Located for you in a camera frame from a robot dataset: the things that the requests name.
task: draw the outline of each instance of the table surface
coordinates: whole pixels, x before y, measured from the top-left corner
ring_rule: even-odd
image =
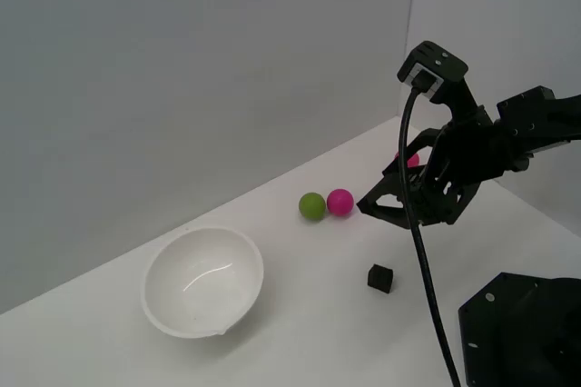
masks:
[[[399,119],[0,316],[0,384],[20,386],[449,386],[409,232],[360,213],[305,223],[302,194],[361,197],[396,152]],[[151,326],[143,269],[176,234],[237,228],[264,259],[261,295],[224,336]],[[463,373],[457,310],[500,272],[581,278],[581,240],[494,182],[453,226],[424,229],[440,309]],[[391,294],[370,266],[395,271]]]

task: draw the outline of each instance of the cable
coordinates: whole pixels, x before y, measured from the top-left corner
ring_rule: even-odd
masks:
[[[456,370],[456,366],[454,365],[454,359],[452,358],[452,352],[450,351],[448,339],[446,338],[446,332],[444,331],[444,325],[442,324],[442,318],[439,313],[438,300],[436,299],[436,291],[434,290],[432,275],[429,271],[426,248],[424,247],[424,242],[421,238],[421,232],[419,231],[418,218],[416,217],[413,206],[411,204],[411,194],[408,178],[408,157],[406,155],[406,148],[408,144],[408,129],[409,119],[411,118],[411,111],[418,96],[422,92],[426,92],[431,87],[433,82],[433,75],[426,71],[421,71],[412,82],[412,89],[409,93],[409,98],[406,102],[405,108],[403,109],[403,114],[401,116],[401,126],[399,128],[399,179],[401,181],[403,207],[406,211],[406,215],[408,216],[409,229],[411,230],[411,235],[416,246],[416,252],[418,254],[419,260],[419,269],[421,270],[421,277],[424,281],[426,297],[428,298],[429,312],[432,316],[434,328],[436,329],[439,346],[442,350],[442,355],[444,356],[444,362],[448,368],[448,373],[450,375],[450,379],[452,380],[452,385],[454,387],[461,387],[460,379],[458,378],[458,372]]]

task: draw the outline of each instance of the white bowl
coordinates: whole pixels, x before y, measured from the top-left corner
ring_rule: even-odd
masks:
[[[250,310],[264,267],[254,242],[228,228],[199,228],[167,244],[143,277],[148,319],[175,337],[224,334]]]

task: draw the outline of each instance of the white wall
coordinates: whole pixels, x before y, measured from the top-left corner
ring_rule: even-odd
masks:
[[[0,0],[0,312],[395,115],[409,1]]]
[[[495,119],[497,102],[537,85],[557,98],[581,94],[581,0],[412,0],[408,49],[426,39],[468,63],[468,85]],[[412,123],[440,127],[448,119],[445,107],[423,100]],[[581,235],[579,174],[581,144],[570,144],[499,181]]]

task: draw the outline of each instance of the pink ball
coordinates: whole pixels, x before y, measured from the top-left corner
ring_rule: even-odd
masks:
[[[345,189],[333,190],[327,196],[327,208],[331,214],[345,216],[353,210],[353,195]]]
[[[413,154],[409,159],[408,159],[408,167],[416,167],[419,166],[419,155],[417,154]]]

